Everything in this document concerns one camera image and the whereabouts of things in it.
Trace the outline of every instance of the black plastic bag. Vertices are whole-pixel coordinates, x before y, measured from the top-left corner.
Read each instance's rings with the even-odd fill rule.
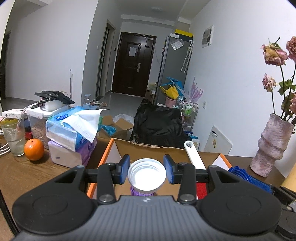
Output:
[[[192,139],[181,122],[178,109],[152,105],[144,99],[135,116],[133,134],[139,143],[184,149],[184,142]]]

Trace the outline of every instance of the gray tile floor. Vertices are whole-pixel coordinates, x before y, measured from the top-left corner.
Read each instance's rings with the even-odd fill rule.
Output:
[[[107,95],[99,100],[100,102],[106,102],[108,106],[105,108],[109,109],[103,111],[102,116],[111,115],[115,117],[119,114],[126,114],[131,117],[135,117],[142,99],[142,97],[107,93]]]
[[[113,117],[119,114],[126,114],[131,117],[135,117],[137,109],[142,102],[142,97],[128,96],[117,93],[107,93],[100,102],[106,102],[108,104],[105,107],[106,111],[102,112],[102,116],[112,115]],[[24,100],[12,97],[6,97],[6,99],[1,100],[1,105],[3,111],[11,109],[23,109],[25,106],[36,103],[36,101]]]
[[[6,99],[1,100],[2,111],[7,111],[11,109],[23,109],[28,105],[34,104],[37,101],[25,100],[12,97],[6,97]]]

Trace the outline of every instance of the refrigerator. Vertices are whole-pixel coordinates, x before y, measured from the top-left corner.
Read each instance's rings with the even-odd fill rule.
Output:
[[[162,86],[163,84],[169,82],[167,77],[171,77],[181,81],[182,86],[184,87],[187,70],[188,70],[187,68],[186,72],[184,73],[186,63],[184,65],[183,71],[181,72],[180,70],[183,66],[183,62],[186,57],[187,50],[190,43],[184,41],[184,45],[181,48],[174,50],[171,45],[171,42],[174,40],[176,40],[176,38],[171,37],[169,35],[167,36],[165,41],[163,56],[162,56],[158,80],[157,80],[157,87],[155,91],[155,97],[153,100],[154,105],[157,105],[157,104],[165,105],[165,95],[161,92],[159,86]]]

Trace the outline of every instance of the blue brush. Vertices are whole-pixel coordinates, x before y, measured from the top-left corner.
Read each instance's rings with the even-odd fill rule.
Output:
[[[254,184],[255,186],[269,192],[269,193],[273,193],[270,185],[264,183],[264,182],[261,182],[259,181],[258,179],[250,176],[249,174],[247,174],[246,170],[245,169],[240,169],[238,166],[236,167],[231,167],[229,170],[229,172],[241,177],[242,179],[248,181],[249,183],[252,183]]]

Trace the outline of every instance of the yellow bag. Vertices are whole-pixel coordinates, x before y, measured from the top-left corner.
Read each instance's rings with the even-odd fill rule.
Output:
[[[168,86],[169,86],[169,88],[167,90],[165,88],[163,88],[162,86],[160,86],[159,88],[163,91],[163,93],[167,97],[174,99],[174,100],[177,99],[179,96],[179,93],[176,89],[176,86],[172,86],[172,85],[168,85]]]

